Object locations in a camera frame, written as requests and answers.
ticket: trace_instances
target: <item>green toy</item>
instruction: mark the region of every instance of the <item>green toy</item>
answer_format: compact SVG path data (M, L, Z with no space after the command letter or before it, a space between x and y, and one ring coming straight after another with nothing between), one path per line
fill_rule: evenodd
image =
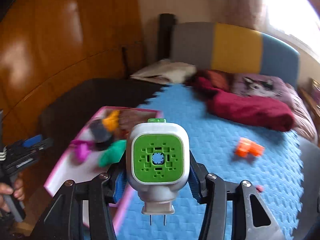
M119 140L112 143L100 156L99 167L105 167L113 163L118 163L125 151L127 140Z

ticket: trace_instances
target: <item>dark bed surface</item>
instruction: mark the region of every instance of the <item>dark bed surface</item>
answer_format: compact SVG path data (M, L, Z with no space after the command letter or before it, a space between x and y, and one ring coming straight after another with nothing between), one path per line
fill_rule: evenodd
M92 79L73 88L48 106L40 116L42 134L55 141L50 151L54 156L50 159L57 161L60 158L70 141L100 107L136 107L153 97L161 87L159 84L132 79ZM300 149L304 165L304 193L301 198L302 211L298 214L298 228L293 231L295 240L302 240L316 221L320 188L320 149L304 138L300 138Z

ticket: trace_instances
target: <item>window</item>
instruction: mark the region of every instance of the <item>window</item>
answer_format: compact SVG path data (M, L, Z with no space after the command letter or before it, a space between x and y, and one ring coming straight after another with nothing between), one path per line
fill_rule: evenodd
M264 0L266 32L320 59L320 20L308 0Z

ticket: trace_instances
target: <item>pink box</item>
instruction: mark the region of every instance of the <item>pink box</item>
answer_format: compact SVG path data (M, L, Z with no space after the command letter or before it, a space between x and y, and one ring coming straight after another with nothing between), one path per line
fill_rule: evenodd
M104 106L98 110L94 114L94 116L86 123L86 125L81 129L81 131L77 134L75 139L83 139L85 137L85 133L88 130L88 125L90 124L91 120L96 118L101 118L106 116L111 110L118 110L118 109L126 109L127 107L118 107L118 106ZM147 115L149 118L162 118L163 113L157 110L151 109L139 109L133 108L143 115ZM62 154L61 158L58 160L57 164L51 171L47 181L44 184L44 188L48 191L51 196L54 196L61 185L68 179L74 180L76 183L88 181L96 177L102 172L106 172L109 167L100 168L98 167L98 158L100 157L101 152L92 152L88 159L84 163L77 163L74 161L73 156L73 148L68 147L64 153ZM123 197L119 200L117 204L110 204L110 206L117 207L115 215L113 216L112 222L115 233L117 234L122 220L124 218L126 209L130 203L132 193L132 187L127 184L124 190ZM88 202L84 201L83 203L83 222L84 225L89 227L89 212L88 212Z

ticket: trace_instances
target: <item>human hand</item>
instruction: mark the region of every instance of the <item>human hand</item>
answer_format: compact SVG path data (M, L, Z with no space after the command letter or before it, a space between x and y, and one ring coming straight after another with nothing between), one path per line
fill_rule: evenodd
M19 201L24 200L23 181L20 178L20 175L14 182L13 187L14 187L14 190L11 187L9 187L7 184L0 183L0 208L6 212L10 212L10 209L7 203L4 201L2 194L11 195L13 193L13 196L17 198Z

